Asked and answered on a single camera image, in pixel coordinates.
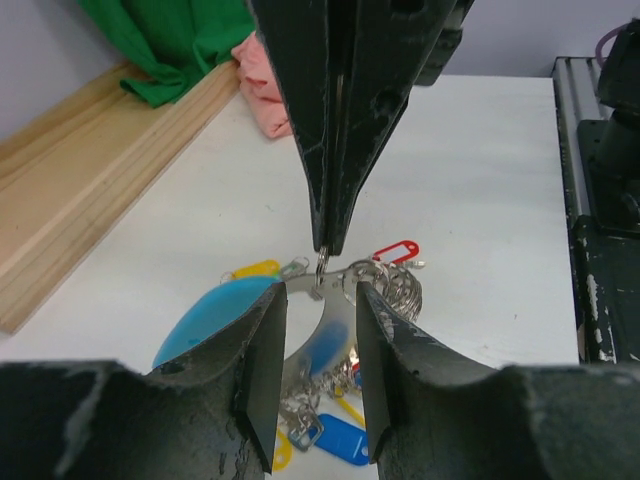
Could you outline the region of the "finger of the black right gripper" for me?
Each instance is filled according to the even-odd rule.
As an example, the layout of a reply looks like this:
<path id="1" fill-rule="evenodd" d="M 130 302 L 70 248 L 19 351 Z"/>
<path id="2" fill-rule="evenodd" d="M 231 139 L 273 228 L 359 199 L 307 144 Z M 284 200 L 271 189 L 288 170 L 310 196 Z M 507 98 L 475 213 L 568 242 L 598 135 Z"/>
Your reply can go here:
<path id="1" fill-rule="evenodd" d="M 435 83 L 461 42 L 469 1 L 332 4 L 332 253 L 418 80 Z"/>
<path id="2" fill-rule="evenodd" d="M 315 251 L 340 253 L 340 98 L 352 52 L 353 1 L 247 3 L 279 87 L 305 172 Z"/>

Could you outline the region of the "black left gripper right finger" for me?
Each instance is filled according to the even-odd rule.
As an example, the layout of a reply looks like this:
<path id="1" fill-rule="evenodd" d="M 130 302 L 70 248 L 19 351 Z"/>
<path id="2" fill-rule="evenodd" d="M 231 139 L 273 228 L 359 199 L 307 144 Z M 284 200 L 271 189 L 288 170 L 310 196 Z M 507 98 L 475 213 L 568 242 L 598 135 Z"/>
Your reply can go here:
<path id="1" fill-rule="evenodd" d="M 635 479 L 635 363 L 493 369 L 356 289 L 369 460 L 382 479 Z"/>

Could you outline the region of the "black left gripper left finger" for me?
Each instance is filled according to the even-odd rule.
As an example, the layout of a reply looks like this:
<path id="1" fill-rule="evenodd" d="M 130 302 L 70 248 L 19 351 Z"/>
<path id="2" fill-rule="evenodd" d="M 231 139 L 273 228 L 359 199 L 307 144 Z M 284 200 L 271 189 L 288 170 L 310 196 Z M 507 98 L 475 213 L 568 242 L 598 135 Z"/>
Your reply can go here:
<path id="1" fill-rule="evenodd" d="M 5 479 L 262 479 L 273 469 L 287 292 L 148 374 L 115 361 L 1 366 Z"/>

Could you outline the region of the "metal keyring organizer blue handle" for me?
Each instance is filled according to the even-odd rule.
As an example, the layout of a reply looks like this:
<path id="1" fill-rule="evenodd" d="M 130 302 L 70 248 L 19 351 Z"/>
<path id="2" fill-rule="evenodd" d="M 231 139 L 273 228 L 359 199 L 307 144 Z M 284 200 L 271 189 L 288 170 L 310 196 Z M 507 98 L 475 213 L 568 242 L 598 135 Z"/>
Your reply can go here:
<path id="1" fill-rule="evenodd" d="M 346 400 L 362 388 L 356 341 L 356 286 L 372 285 L 403 319 L 414 322 L 422 310 L 422 286 L 414 270 L 365 258 L 325 274 L 307 272 L 287 281 L 254 276 L 221 283 L 202 296 L 177 322 L 156 354 L 160 366 L 191 350 L 248 311 L 267 287 L 282 281 L 288 293 L 305 292 L 323 304 L 310 337 L 285 358 L 274 466 L 281 469 L 294 451 L 317 448 L 309 437 L 328 413 L 365 431 L 363 414 Z"/>

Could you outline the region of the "key with red tag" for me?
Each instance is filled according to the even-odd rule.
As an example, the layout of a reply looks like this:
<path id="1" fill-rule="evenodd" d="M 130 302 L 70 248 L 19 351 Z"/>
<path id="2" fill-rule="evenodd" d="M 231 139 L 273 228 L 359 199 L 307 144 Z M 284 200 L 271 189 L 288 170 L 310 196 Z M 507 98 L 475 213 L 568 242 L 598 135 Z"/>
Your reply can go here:
<path id="1" fill-rule="evenodd" d="M 409 269 L 422 269 L 426 262 L 418 258 L 419 254 L 418 243 L 413 240 L 401 240 L 375 251 L 370 259 Z"/>

